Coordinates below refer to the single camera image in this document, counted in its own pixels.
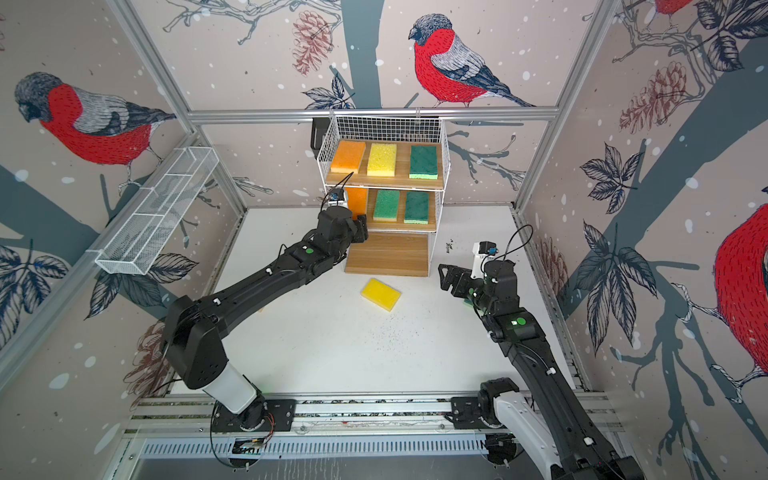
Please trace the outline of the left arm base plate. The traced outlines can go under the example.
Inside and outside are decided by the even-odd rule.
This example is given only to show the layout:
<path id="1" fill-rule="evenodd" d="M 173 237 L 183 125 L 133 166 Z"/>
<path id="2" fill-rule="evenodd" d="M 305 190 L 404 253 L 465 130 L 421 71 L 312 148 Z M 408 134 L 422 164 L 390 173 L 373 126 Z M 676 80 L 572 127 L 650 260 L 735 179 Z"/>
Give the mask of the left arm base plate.
<path id="1" fill-rule="evenodd" d="M 297 401 L 295 399 L 266 399 L 254 420 L 235 415 L 216 401 L 212 412 L 212 433 L 288 432 L 291 430 Z"/>

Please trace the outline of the perforated metal vent strip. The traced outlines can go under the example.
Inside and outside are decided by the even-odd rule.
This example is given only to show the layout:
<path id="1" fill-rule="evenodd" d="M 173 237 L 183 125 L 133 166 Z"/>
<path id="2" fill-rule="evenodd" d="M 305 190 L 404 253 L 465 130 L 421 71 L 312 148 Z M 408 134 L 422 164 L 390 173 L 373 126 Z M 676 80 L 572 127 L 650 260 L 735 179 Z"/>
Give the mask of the perforated metal vent strip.
<path id="1" fill-rule="evenodd" d="M 275 437 L 257 447 L 240 439 L 154 439 L 144 443 L 142 459 L 288 460 L 331 457 L 486 455 L 476 434 Z"/>

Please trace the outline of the dark green sponge front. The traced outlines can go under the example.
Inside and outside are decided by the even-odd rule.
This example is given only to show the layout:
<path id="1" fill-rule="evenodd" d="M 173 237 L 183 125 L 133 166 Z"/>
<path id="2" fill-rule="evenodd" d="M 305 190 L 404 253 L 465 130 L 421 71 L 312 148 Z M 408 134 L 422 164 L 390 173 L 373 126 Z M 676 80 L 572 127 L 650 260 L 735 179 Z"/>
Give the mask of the dark green sponge front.
<path id="1" fill-rule="evenodd" d="M 429 223 L 430 195 L 426 191 L 406 193 L 404 223 L 427 225 Z"/>

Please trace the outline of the top wooden shelf board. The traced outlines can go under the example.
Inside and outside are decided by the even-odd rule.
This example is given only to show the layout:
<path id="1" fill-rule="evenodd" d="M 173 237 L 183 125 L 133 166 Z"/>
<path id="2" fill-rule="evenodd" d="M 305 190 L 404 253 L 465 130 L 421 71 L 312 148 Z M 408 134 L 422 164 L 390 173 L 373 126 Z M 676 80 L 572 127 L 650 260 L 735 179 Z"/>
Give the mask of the top wooden shelf board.
<path id="1" fill-rule="evenodd" d="M 424 190 L 439 191 L 444 190 L 446 185 L 446 176 L 450 173 L 450 159 L 445 160 L 443 146 L 438 143 L 413 143 L 413 142 L 395 142 L 397 145 L 396 171 L 394 177 L 371 177 L 367 175 L 368 157 L 372 141 L 364 141 L 366 150 L 360 165 L 359 172 L 353 174 L 346 185 L 351 187 L 364 188 L 390 188 L 400 190 Z M 436 146 L 438 156 L 438 179 L 437 180 L 418 180 L 409 178 L 410 150 L 414 145 Z M 321 148 L 317 155 L 318 167 L 321 172 L 323 183 L 326 187 L 332 187 L 341 181 L 345 175 L 331 173 L 330 165 L 336 152 L 338 142 L 331 142 Z"/>

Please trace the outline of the orange sponge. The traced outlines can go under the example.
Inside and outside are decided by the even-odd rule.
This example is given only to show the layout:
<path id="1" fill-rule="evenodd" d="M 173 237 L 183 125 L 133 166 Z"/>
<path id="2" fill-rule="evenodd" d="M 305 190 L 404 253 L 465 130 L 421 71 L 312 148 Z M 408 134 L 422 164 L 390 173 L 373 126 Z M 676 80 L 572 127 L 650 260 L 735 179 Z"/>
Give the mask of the orange sponge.
<path id="1" fill-rule="evenodd" d="M 366 188 L 346 187 L 345 194 L 347 208 L 352 212 L 353 217 L 365 215 L 368 205 L 368 190 Z"/>
<path id="2" fill-rule="evenodd" d="M 358 173 L 365 150 L 365 142 L 340 141 L 330 165 L 330 172 L 344 175 Z"/>

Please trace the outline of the dark green sponge carried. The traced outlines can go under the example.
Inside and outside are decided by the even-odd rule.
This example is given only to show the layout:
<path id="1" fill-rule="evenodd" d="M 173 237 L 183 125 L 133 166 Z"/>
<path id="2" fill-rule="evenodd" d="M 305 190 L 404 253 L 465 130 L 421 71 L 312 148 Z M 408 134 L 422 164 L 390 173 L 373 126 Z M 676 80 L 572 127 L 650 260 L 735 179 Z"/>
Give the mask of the dark green sponge carried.
<path id="1" fill-rule="evenodd" d="M 436 146 L 414 145 L 411 147 L 409 178 L 418 180 L 438 179 Z"/>

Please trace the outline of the middle wooden shelf board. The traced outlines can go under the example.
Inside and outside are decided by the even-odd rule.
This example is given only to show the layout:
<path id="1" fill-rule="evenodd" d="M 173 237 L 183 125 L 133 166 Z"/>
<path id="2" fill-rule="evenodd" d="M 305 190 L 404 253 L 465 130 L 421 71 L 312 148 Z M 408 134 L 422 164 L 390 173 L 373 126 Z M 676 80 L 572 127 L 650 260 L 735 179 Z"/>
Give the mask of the middle wooden shelf board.
<path id="1" fill-rule="evenodd" d="M 328 192 L 335 188 L 343 188 L 345 190 L 346 187 L 330 187 Z M 366 189 L 368 190 L 368 205 L 367 205 L 367 212 L 365 215 L 367 216 L 367 225 L 370 231 L 434 233 L 438 230 L 438 222 L 440 219 L 440 213 L 442 209 L 442 206 L 441 206 L 442 197 L 440 192 L 426 191 L 430 195 L 429 223 L 427 225 L 411 225 L 411 224 L 404 223 L 406 193 L 409 191 L 422 191 L 422 190 L 398 190 L 401 192 L 398 219 L 396 222 L 387 223 L 387 222 L 375 222 L 373 220 L 376 194 L 378 190 L 395 190 L 395 189 L 378 189 L 378 188 L 366 188 Z"/>

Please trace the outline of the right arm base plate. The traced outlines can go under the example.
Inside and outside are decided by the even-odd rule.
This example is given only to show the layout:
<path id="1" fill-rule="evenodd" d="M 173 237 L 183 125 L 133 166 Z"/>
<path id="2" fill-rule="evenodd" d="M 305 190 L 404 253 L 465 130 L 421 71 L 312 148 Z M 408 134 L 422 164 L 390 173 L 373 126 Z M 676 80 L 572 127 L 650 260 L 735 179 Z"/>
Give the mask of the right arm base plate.
<path id="1" fill-rule="evenodd" d="M 532 404 L 518 392 L 504 392 L 492 399 L 480 400 L 477 397 L 453 397 L 450 410 L 443 415 L 456 430 L 504 430 L 506 426 L 492 412 L 497 400 L 516 400 L 518 407 L 525 407 L 534 412 Z"/>

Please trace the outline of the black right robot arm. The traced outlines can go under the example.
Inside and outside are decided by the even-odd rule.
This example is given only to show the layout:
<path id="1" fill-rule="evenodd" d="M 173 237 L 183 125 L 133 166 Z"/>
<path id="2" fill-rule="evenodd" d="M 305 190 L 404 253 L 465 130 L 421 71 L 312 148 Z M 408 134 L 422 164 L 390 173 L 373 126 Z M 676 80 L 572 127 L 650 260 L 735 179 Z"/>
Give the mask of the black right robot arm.
<path id="1" fill-rule="evenodd" d="M 441 264 L 440 287 L 467 300 L 490 339 L 521 376 L 538 409 L 509 378 L 482 384 L 481 417 L 510 431 L 546 479 L 641 479 L 632 456 L 621 456 L 593 423 L 557 366 L 540 323 L 520 303 L 515 265 L 485 264 L 481 277 Z"/>

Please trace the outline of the light green sponge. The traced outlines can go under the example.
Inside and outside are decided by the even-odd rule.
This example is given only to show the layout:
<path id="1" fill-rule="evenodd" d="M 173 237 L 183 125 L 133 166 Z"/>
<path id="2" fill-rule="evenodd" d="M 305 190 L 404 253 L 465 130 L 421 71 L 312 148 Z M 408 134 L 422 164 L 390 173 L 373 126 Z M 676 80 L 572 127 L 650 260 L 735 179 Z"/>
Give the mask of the light green sponge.
<path id="1" fill-rule="evenodd" d="M 374 206 L 375 222 L 396 222 L 398 219 L 401 192 L 398 190 L 378 190 Z"/>

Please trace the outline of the black box behind shelf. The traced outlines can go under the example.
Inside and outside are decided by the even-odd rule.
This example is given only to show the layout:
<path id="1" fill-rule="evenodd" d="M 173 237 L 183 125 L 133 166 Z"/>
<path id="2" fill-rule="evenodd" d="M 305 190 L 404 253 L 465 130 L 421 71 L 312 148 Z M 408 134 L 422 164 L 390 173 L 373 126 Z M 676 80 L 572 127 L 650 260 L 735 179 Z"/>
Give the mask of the black box behind shelf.
<path id="1" fill-rule="evenodd" d="M 312 119 L 310 149 L 315 156 L 322 148 L 324 138 L 330 128 L 331 119 L 326 117 L 314 117 Z"/>

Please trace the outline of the aluminium mounting rail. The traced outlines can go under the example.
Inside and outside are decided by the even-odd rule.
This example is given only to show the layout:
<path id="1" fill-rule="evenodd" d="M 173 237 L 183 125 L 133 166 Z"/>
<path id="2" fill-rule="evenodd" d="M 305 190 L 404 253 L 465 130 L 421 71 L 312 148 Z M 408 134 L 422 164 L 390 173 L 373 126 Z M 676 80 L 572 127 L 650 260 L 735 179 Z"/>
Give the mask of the aluminium mounting rail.
<path id="1" fill-rule="evenodd" d="M 298 396 L 291 430 L 395 432 L 411 430 L 437 431 L 453 428 L 443 415 L 450 410 L 444 395 L 375 396 Z M 200 395 L 170 395 L 139 402 L 130 414 L 128 428 L 172 428 L 183 426 L 205 428 L 211 420 L 213 402 Z"/>

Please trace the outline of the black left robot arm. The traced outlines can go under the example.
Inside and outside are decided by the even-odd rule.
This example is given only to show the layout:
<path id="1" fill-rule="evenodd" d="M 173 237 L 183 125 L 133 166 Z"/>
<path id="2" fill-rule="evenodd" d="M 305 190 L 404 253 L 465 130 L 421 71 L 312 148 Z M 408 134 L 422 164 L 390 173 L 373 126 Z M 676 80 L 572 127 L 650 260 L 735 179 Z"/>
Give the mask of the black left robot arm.
<path id="1" fill-rule="evenodd" d="M 199 300 L 175 300 L 165 317 L 165 358 L 187 388 L 215 399 L 241 429 L 255 430 L 265 417 L 264 397 L 231 364 L 223 339 L 272 301 L 330 271 L 346 258 L 352 244 L 367 239 L 366 215 L 342 206 L 321 210 L 317 227 L 280 248 L 264 268 Z"/>

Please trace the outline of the yellow sponge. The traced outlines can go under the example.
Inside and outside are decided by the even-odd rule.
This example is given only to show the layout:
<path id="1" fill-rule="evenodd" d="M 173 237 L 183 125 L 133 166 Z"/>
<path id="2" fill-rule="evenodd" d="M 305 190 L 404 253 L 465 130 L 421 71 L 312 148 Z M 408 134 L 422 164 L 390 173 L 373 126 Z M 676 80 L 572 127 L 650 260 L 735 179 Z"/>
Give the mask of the yellow sponge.
<path id="1" fill-rule="evenodd" d="M 396 144 L 372 143 L 368 157 L 367 175 L 371 177 L 394 177 L 396 158 Z"/>
<path id="2" fill-rule="evenodd" d="M 364 299 L 388 312 L 394 309 L 401 295 L 399 290 L 375 278 L 371 278 L 361 290 Z"/>

